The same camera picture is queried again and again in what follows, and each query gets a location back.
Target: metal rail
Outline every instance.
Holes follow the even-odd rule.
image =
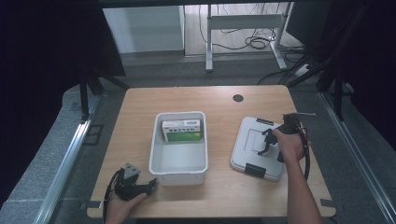
[[[49,223],[56,203],[58,202],[59,197],[64,189],[64,184],[67,181],[67,177],[73,168],[73,164],[76,160],[79,149],[81,148],[82,142],[84,141],[84,137],[90,127],[92,114],[99,103],[99,99],[100,96],[98,95],[94,95],[91,99],[90,115],[88,116],[87,120],[78,125],[76,133],[69,145],[69,148],[66,151],[66,154],[64,155],[64,159],[58,169],[58,172],[56,173],[52,184],[49,187],[49,191],[47,192],[40,209],[38,210],[34,221],[35,224]]]

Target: white wall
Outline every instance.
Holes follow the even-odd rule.
[[[183,7],[105,8],[119,53],[183,50]]]

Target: white plastic bin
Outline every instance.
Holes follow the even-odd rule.
[[[199,119],[202,138],[196,141],[166,142],[164,120]],[[163,186],[199,185],[205,182],[208,168],[206,119],[201,111],[157,115],[151,142],[149,171]]]

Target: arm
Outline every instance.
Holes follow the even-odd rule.
[[[283,134],[273,130],[288,170],[288,222],[323,223],[314,196],[304,178],[300,159],[304,149],[299,134]]]

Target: hand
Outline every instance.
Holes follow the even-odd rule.
[[[112,183],[111,188],[115,188],[117,177]],[[142,193],[134,197],[131,201],[126,202],[122,200],[114,190],[110,191],[108,197],[106,224],[121,224],[131,213],[132,209],[140,202],[145,200],[146,193]]]
[[[274,129],[273,134],[285,163],[296,162],[304,157],[303,142],[299,134],[284,134],[278,129]]]

